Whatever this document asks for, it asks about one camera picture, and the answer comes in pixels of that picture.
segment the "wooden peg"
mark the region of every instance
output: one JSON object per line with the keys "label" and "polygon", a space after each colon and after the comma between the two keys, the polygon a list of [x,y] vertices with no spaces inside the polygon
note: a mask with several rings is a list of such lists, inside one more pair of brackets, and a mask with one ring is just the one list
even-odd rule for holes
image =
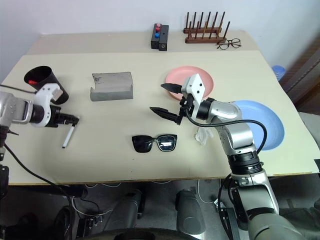
{"label": "wooden peg", "polygon": [[200,18],[200,28],[201,28],[201,24],[202,24],[202,18],[204,16],[204,12],[201,13],[201,18]]}
{"label": "wooden peg", "polygon": [[228,25],[226,26],[226,29],[225,29],[225,32],[224,32],[224,35],[223,35],[223,38],[224,38],[224,39],[226,38],[229,25],[230,25],[230,21],[228,22]]}
{"label": "wooden peg", "polygon": [[211,15],[211,12],[209,12],[208,19],[206,20],[208,24],[209,24],[210,15]]}
{"label": "wooden peg", "polygon": [[217,20],[217,16],[218,16],[218,12],[215,13],[215,17],[214,17],[214,20],[213,20],[213,23],[212,23],[212,28],[211,28],[211,31],[210,31],[209,39],[211,39],[212,32],[214,31],[214,27],[215,27],[215,23],[216,23],[216,20]]}
{"label": "wooden peg", "polygon": [[191,35],[191,21],[190,21],[190,23],[189,23],[188,39],[189,39],[190,35]]}
{"label": "wooden peg", "polygon": [[189,21],[189,12],[186,14],[186,22],[185,22],[185,28],[188,28],[188,21]]}
{"label": "wooden peg", "polygon": [[205,32],[207,30],[207,25],[208,25],[208,22],[206,21],[205,24],[204,24],[204,30],[203,30],[203,33],[202,33],[202,39],[204,39]]}
{"label": "wooden peg", "polygon": [[222,26],[222,22],[224,21],[225,13],[226,12],[224,11],[223,14],[222,14],[222,18],[221,18],[221,21],[220,21],[219,29],[218,29],[218,32],[216,33],[216,38],[219,37],[219,33],[221,32],[221,26]]}
{"label": "wooden peg", "polygon": [[197,15],[197,12],[195,11],[195,12],[194,12],[194,17],[193,17],[193,25],[192,25],[192,29],[194,29],[194,28],[195,28],[196,15]]}
{"label": "wooden peg", "polygon": [[199,29],[199,21],[198,21],[198,23],[196,24],[196,30],[195,30],[194,39],[197,39],[198,29]]}

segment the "wooden rack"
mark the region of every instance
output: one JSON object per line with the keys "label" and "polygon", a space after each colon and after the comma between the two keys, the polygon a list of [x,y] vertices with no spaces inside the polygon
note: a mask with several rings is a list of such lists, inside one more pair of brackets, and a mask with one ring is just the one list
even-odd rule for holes
{"label": "wooden rack", "polygon": [[211,12],[209,12],[207,20],[204,23],[204,27],[202,26],[204,12],[201,13],[200,21],[197,21],[196,27],[196,16],[197,12],[194,12],[193,22],[189,21],[189,12],[186,15],[186,23],[185,28],[183,29],[184,34],[188,34],[185,38],[186,44],[216,44],[216,43],[224,43],[226,39],[226,34],[230,25],[230,21],[228,22],[223,37],[220,37],[219,34],[222,31],[222,23],[225,17],[225,11],[223,12],[219,27],[215,27],[218,12],[215,13],[214,20],[212,22],[211,27],[208,27],[210,21]]}

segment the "marker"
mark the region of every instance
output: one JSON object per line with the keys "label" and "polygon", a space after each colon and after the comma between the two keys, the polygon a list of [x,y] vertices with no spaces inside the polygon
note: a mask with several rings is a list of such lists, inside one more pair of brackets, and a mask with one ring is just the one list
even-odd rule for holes
{"label": "marker", "polygon": [[72,135],[72,133],[74,132],[74,130],[75,130],[75,124],[73,124],[72,125],[72,127],[70,128],[70,130],[69,130],[69,132],[68,132],[68,134],[67,134],[67,136],[66,136],[66,138],[65,138],[65,140],[64,140],[64,143],[63,143],[63,145],[62,145],[62,148],[63,149],[65,149],[66,147],[67,147],[67,145],[68,145],[68,143],[69,143],[69,140],[70,140],[70,138],[71,138],[71,135]]}

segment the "crumpled paper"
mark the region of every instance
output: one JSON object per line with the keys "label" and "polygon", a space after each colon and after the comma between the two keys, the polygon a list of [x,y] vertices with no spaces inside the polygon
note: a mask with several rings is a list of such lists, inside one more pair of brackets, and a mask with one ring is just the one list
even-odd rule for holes
{"label": "crumpled paper", "polygon": [[214,134],[209,127],[199,127],[195,134],[195,140],[204,146],[206,145],[208,138],[212,138],[213,136]]}

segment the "sunglasses lens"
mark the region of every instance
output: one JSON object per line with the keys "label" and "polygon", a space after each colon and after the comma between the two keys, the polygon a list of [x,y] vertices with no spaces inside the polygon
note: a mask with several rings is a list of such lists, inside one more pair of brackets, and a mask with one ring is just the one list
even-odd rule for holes
{"label": "sunglasses lens", "polygon": [[147,153],[152,148],[153,138],[146,135],[133,136],[132,143],[138,153]]}
{"label": "sunglasses lens", "polygon": [[159,136],[157,138],[157,144],[161,151],[172,151],[176,147],[176,137],[170,135]]}

